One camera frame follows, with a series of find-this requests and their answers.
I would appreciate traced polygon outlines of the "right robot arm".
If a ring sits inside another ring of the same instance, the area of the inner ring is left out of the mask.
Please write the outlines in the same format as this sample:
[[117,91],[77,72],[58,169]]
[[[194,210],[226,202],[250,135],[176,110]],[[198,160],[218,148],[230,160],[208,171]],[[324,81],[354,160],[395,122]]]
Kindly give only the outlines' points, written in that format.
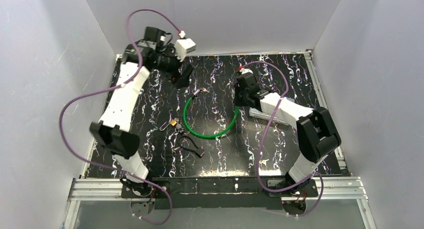
[[235,79],[236,106],[254,108],[270,115],[268,127],[277,118],[297,132],[300,154],[284,175],[285,187],[268,188],[257,175],[259,185],[267,192],[282,193],[308,181],[319,164],[342,143],[330,112],[324,107],[305,107],[276,92],[261,89],[249,69],[240,69]]

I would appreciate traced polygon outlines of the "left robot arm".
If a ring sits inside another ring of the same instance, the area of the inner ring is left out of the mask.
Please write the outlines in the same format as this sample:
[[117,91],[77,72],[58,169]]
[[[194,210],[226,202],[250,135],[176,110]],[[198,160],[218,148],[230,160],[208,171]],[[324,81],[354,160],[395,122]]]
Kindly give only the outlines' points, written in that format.
[[187,88],[193,71],[191,65],[180,70],[185,57],[196,49],[196,44],[181,30],[175,43],[167,42],[167,32],[148,26],[144,37],[129,44],[120,59],[117,84],[98,122],[92,122],[90,133],[98,144],[111,152],[124,170],[121,182],[136,195],[146,197],[152,186],[144,181],[149,170],[138,152],[140,137],[130,133],[133,110],[140,91],[153,70],[161,72],[176,88]]

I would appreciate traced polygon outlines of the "small brass padlock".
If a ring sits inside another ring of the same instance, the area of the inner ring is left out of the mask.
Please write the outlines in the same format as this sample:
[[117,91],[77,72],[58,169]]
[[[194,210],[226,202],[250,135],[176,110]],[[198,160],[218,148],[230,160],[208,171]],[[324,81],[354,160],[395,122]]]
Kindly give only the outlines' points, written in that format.
[[178,123],[178,121],[179,121],[179,119],[178,119],[178,118],[171,119],[170,121],[163,123],[163,124],[160,126],[159,130],[160,130],[161,132],[163,132],[163,131],[165,131],[168,127],[170,127],[170,126],[171,126],[171,127],[174,127],[174,126]]

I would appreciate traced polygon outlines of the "green cable lock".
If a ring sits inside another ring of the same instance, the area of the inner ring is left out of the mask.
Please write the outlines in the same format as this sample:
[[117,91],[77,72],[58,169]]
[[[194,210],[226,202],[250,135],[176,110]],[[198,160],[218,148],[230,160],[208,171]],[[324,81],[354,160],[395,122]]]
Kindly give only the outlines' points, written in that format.
[[222,136],[224,136],[224,135],[226,135],[229,131],[230,131],[230,129],[232,129],[233,128],[233,126],[236,124],[236,121],[237,121],[237,118],[238,118],[238,115],[239,115],[239,107],[238,106],[235,106],[234,107],[234,115],[233,115],[233,118],[232,118],[232,120],[231,120],[231,122],[230,122],[230,124],[224,129],[224,130],[222,130],[222,131],[219,131],[219,132],[217,132],[217,133],[214,133],[214,134],[201,134],[201,133],[198,133],[198,132],[196,132],[193,128],[191,128],[191,126],[189,125],[189,123],[188,123],[188,107],[189,107],[189,105],[191,104],[191,102],[196,98],[196,97],[198,97],[199,96],[199,94],[201,93],[201,92],[208,92],[208,90],[206,89],[206,88],[204,88],[204,87],[201,87],[201,88],[199,88],[199,89],[196,89],[194,92],[193,92],[193,94],[189,97],[189,99],[186,101],[186,103],[184,104],[184,107],[183,107],[183,111],[182,111],[182,122],[183,122],[183,125],[186,127],[186,129],[193,135],[193,136],[195,136],[195,137],[197,137],[197,138],[200,138],[200,139],[216,139],[216,138],[220,138],[220,137],[222,137]]

